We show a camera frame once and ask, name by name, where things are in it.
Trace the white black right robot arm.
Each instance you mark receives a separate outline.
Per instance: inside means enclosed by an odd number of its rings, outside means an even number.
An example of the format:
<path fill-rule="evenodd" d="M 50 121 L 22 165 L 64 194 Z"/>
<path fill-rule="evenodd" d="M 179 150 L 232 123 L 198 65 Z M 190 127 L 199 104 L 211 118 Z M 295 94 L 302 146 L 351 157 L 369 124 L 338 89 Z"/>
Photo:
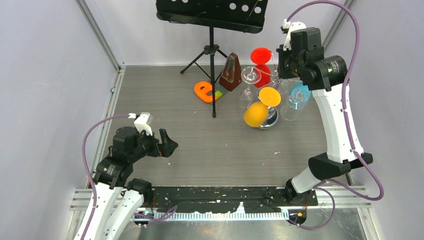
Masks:
<path fill-rule="evenodd" d="M 342 87 L 348 72 L 338 55 L 325 57 L 321 31 L 295 22 L 283 29 L 286 40 L 277 49 L 278 74 L 283 79 L 299 78 L 311 91 L 320 111 L 327 150 L 308 160 L 308 167 L 289 179 L 284 189 L 287 203 L 299 205 L 312 188 L 323 180 L 363 167 L 351 148 L 342 101 Z"/>

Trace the chrome wine glass rack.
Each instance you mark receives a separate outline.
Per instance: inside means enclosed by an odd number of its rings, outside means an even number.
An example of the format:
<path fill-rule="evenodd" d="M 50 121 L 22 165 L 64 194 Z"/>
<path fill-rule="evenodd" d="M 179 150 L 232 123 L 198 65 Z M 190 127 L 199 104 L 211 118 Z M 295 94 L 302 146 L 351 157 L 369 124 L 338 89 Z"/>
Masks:
<path fill-rule="evenodd" d="M 277 67 L 276 66 L 274 66 L 274 70 L 271 70 L 270 69 L 270 71 L 271 71 L 271 73 L 270 73 L 270 79 L 271 79 L 271 81 L 270 81 L 270 83 L 268 85 L 266 85 L 264 87 L 272 87 L 273 80 L 282 79 L 282 78 L 279 77 L 279 73 L 278 73 L 278 70 L 277 70 Z M 288 80 L 291 80 L 292 81 L 291 86 L 297 83 L 297 80 L 296 79 L 288 79 Z M 259 90 L 261 88 L 257 88 L 256 96 L 257 96 L 258 99 L 259 99 Z M 263 124 L 260 127 L 258 127 L 258 129 L 268 130 L 271 127 L 273 127 L 273 126 L 276 125 L 276 123 L 279 120 L 281 107 L 282 107 L 283 103 L 286 101 L 287 97 L 288 96 L 285 96 L 285 95 L 281 96 L 281 102 L 280 102 L 280 104 L 278 106 L 276 106 L 276 107 L 272 107 L 272 108 L 269 108 L 268 109 L 267 119 L 263 122 Z"/>

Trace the clear textured wine glass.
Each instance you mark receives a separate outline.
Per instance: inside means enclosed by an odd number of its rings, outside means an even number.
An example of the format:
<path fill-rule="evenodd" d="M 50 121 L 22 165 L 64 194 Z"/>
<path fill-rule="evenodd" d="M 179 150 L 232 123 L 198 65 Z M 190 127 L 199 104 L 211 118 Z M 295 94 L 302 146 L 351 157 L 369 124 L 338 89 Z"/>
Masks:
<path fill-rule="evenodd" d="M 306 99 L 303 96 L 290 95 L 281 107 L 281 116 L 287 121 L 295 121 L 299 118 L 305 105 Z"/>

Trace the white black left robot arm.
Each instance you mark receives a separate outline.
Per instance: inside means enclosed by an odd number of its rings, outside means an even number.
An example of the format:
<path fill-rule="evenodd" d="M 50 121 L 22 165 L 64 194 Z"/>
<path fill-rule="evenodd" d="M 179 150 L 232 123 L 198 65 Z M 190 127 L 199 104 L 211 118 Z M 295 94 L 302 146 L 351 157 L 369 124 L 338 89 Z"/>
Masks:
<path fill-rule="evenodd" d="M 179 146 L 163 128 L 160 139 L 145 129 L 119 128 L 108 155 L 99 162 L 93 179 L 89 206 L 76 233 L 76 240 L 117 240 L 139 207 L 148 207 L 154 199 L 152 184 L 134 178 L 128 180 L 133 165 L 144 157 L 170 157 Z"/>

